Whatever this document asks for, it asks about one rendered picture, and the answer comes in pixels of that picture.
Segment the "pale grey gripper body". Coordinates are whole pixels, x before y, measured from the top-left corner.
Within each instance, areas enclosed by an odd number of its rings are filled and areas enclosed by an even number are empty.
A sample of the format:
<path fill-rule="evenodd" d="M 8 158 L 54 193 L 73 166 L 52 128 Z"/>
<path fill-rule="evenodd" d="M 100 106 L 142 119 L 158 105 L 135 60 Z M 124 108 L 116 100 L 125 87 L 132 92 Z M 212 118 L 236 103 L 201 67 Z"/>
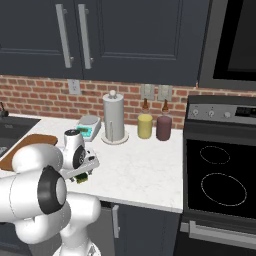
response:
<path fill-rule="evenodd" d="M 60 174 L 65 180 L 75 180 L 75 177 L 82 173 L 87 173 L 88 176 L 92 174 L 92 171 L 99 166 L 99 160 L 95 155 L 88 156 L 85 158 L 84 163 L 77 169 L 68 170 L 61 169 Z"/>

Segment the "yellow green sponge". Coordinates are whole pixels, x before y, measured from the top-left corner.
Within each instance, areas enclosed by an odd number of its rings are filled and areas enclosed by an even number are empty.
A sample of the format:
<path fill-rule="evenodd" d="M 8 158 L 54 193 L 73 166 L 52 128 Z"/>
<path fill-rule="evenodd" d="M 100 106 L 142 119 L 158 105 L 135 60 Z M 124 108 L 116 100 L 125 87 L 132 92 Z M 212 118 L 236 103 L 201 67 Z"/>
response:
<path fill-rule="evenodd" d="M 75 180 L 77 184 L 83 183 L 88 180 L 88 174 L 87 173 L 79 174 L 75 177 Z"/>

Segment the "brown wooden cutting board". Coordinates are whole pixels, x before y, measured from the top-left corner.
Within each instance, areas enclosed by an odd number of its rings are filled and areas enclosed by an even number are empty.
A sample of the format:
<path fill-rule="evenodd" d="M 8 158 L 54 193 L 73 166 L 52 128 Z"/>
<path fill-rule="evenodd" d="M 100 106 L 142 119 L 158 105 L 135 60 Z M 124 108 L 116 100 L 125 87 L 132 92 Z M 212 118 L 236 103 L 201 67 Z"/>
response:
<path fill-rule="evenodd" d="M 37 144 L 37 143 L 46 143 L 50 145 L 56 145 L 57 142 L 58 142 L 58 138 L 52 135 L 43 135 L 43 134 L 28 135 L 0 161 L 0 170 L 12 171 L 13 170 L 12 158 L 14 154 L 24 146 Z"/>

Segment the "white kitchen scale teal display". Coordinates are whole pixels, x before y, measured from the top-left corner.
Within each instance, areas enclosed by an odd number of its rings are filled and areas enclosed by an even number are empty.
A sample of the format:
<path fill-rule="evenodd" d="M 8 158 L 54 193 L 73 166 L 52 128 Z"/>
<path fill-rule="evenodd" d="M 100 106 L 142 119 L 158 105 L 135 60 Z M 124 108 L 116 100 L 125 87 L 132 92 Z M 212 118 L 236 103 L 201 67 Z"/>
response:
<path fill-rule="evenodd" d="M 80 131 L 85 142 L 92 142 L 101 129 L 101 119 L 98 116 L 83 116 L 75 126 Z"/>

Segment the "yellow bottle brown neck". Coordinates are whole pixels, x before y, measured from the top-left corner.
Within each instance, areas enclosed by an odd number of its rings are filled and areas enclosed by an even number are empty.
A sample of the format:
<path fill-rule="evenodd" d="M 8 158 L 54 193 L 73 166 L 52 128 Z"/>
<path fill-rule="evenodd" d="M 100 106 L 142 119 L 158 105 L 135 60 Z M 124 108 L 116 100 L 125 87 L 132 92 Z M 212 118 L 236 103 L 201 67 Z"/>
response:
<path fill-rule="evenodd" d="M 152 135 L 153 117 L 150 114 L 147 99 L 144 99 L 142 111 L 138 115 L 138 137 L 149 139 Z"/>

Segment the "dark sink basin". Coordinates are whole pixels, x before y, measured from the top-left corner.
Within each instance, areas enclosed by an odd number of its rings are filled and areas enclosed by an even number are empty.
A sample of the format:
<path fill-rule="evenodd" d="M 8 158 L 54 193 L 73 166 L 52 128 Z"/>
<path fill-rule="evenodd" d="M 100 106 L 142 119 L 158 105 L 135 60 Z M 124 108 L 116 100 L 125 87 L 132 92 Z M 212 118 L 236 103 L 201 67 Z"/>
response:
<path fill-rule="evenodd" d="M 33 118 L 0 118 L 0 158 L 38 122 L 39 119 Z"/>

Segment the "dark red bottle brown neck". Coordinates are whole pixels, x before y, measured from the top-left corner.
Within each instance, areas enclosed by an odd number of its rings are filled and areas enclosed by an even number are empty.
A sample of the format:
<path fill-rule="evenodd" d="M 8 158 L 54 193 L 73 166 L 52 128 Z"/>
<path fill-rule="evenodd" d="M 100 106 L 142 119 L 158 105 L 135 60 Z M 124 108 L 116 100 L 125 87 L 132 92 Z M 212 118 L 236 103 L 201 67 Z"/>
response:
<path fill-rule="evenodd" d="M 172 118 L 169 113 L 168 102 L 164 101 L 162 114 L 157 118 L 156 138 L 160 141 L 167 141 L 171 135 Z"/>

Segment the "dark lower cupboard door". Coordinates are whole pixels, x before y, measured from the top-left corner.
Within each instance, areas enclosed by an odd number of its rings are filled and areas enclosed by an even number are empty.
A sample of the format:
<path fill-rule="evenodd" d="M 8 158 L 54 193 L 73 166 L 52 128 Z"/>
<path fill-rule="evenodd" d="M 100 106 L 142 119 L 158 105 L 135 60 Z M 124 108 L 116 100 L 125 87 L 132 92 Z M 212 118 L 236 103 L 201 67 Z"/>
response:
<path fill-rule="evenodd" d="M 180 214 L 119 205 L 119 238 L 115 256 L 173 256 Z"/>

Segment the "dark cupboard door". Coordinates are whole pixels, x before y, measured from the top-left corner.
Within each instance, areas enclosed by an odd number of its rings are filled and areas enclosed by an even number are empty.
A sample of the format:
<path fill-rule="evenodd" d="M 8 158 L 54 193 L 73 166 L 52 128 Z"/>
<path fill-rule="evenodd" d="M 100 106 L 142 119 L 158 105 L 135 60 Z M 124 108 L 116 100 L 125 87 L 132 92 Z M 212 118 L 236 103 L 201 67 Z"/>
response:
<path fill-rule="evenodd" d="M 119 238 L 115 256 L 173 256 L 180 214 L 119 205 Z"/>
<path fill-rule="evenodd" d="M 71 68 L 64 64 L 56 4 L 67 10 Z M 0 0 L 0 75 L 83 77 L 74 0 Z"/>
<path fill-rule="evenodd" d="M 92 68 L 84 64 L 85 4 Z M 210 0 L 74 0 L 86 80 L 193 86 Z"/>

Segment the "black sink tap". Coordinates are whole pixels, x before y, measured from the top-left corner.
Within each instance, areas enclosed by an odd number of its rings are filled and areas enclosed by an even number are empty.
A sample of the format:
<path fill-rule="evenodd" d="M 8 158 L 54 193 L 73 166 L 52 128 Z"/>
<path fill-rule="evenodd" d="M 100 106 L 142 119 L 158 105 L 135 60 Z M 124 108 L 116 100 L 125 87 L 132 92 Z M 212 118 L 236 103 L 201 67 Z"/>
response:
<path fill-rule="evenodd" d="M 3 103 L 0 102 L 1 105 L 1 110 L 0 110 L 0 119 L 8 117 L 9 116 L 9 112 L 4 108 Z"/>

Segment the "black stove with hob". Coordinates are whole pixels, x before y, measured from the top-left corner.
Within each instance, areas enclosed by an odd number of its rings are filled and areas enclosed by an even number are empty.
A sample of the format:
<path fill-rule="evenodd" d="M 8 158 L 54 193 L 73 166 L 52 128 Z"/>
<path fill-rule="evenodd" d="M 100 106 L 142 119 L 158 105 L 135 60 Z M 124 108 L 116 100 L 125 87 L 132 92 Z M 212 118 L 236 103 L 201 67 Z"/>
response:
<path fill-rule="evenodd" d="M 189 221 L 256 235 L 256 98 L 188 98 L 180 225 Z M 175 256 L 256 256 L 256 250 L 193 239 L 179 230 Z"/>

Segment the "dark upper cupboard door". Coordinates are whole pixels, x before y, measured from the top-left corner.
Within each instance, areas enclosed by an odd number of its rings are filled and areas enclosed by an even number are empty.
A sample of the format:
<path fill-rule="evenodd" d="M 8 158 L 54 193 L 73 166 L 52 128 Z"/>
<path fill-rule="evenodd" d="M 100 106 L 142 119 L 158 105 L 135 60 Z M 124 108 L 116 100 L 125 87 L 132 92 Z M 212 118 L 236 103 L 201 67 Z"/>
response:
<path fill-rule="evenodd" d="M 67 10 L 71 68 L 64 64 L 56 4 Z M 83 77 L 74 0 L 0 0 L 0 75 Z"/>
<path fill-rule="evenodd" d="M 92 68 L 84 64 L 85 4 Z M 86 80 L 193 86 L 210 0 L 74 0 Z"/>

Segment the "grey black microwave oven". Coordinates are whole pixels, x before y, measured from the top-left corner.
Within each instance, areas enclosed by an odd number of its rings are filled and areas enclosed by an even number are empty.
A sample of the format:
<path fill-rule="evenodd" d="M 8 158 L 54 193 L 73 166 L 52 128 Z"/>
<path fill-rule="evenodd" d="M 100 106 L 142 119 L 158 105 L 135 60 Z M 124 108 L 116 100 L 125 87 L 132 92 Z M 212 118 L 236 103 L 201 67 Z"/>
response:
<path fill-rule="evenodd" d="M 256 91 L 256 0 L 212 0 L 199 86 Z"/>

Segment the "grey wall outlet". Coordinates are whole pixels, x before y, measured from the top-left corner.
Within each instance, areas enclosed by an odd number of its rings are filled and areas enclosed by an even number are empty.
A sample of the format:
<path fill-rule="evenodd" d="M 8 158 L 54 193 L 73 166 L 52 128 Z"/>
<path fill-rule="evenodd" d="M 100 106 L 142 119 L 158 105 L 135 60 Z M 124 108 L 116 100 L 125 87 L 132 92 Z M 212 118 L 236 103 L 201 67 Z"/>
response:
<path fill-rule="evenodd" d="M 80 95 L 80 81 L 75 79 L 68 79 L 68 89 L 71 95 Z"/>

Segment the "grey wall switch plate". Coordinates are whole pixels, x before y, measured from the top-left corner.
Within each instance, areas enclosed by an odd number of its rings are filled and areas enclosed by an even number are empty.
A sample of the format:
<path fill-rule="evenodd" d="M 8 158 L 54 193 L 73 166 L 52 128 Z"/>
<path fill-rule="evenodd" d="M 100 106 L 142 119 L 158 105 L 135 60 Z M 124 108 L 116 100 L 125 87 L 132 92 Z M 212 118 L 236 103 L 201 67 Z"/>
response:
<path fill-rule="evenodd" d="M 158 100 L 170 102 L 172 100 L 172 87 L 170 85 L 158 86 Z"/>
<path fill-rule="evenodd" d="M 154 100 L 154 85 L 153 84 L 142 84 L 140 86 L 141 99 Z"/>

